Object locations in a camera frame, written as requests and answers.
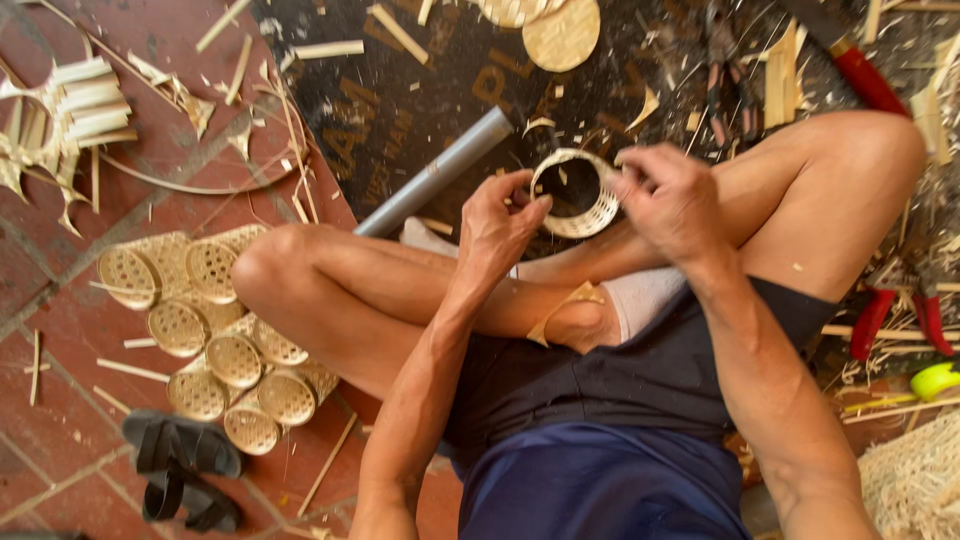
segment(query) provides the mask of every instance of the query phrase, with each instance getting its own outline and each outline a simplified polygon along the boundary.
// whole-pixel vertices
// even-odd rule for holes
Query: forearm
[[[360,467],[360,502],[395,486],[415,513],[423,472],[449,416],[470,329],[489,295],[487,288],[459,271],[451,281],[380,408]]]
[[[856,461],[827,402],[727,247],[687,269],[707,317],[724,401],[778,509],[828,488],[859,504]]]

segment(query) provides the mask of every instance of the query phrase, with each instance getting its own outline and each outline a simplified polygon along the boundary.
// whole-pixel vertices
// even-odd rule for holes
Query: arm
[[[464,205],[457,269],[437,313],[397,374],[364,451],[351,538],[418,537],[423,474],[453,404],[473,322],[552,203],[541,197],[510,214],[504,199],[530,179],[529,171],[491,177]]]
[[[619,158],[624,174],[609,179],[611,188],[700,300],[724,401],[754,450],[783,531],[878,538],[840,425],[719,233],[709,170],[672,147],[630,149]]]

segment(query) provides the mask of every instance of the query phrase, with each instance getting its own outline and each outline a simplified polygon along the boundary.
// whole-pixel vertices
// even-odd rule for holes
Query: knife
[[[860,49],[856,48],[847,33],[830,18],[827,8],[820,2],[780,0],[780,4],[797,17],[810,35],[830,52],[834,65],[867,107],[913,117],[879,71],[863,56]]]

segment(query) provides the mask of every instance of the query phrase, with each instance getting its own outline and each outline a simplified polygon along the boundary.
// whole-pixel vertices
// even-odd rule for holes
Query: person
[[[464,204],[457,258],[286,226],[239,258],[233,283],[258,316],[383,400],[351,538],[417,537],[439,444],[464,482],[462,538],[749,538],[740,467],[721,446],[734,424],[788,538],[878,538],[798,350],[924,160],[912,123],[878,112],[813,117],[712,168],[667,144],[632,147],[604,179],[628,219],[521,263],[518,279],[504,276],[550,208],[512,195],[529,171],[487,179]],[[584,281],[664,266],[684,281],[626,337],[633,322],[605,286],[602,304],[564,302]],[[544,318],[550,347],[523,338]]]

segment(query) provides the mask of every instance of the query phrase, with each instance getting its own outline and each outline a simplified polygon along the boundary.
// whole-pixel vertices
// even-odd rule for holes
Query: navy blue shorts
[[[751,283],[798,351],[836,311],[781,285]],[[722,443],[732,420],[688,285],[629,341],[585,355],[474,334],[439,452],[464,471],[507,437],[559,422],[664,428]]]

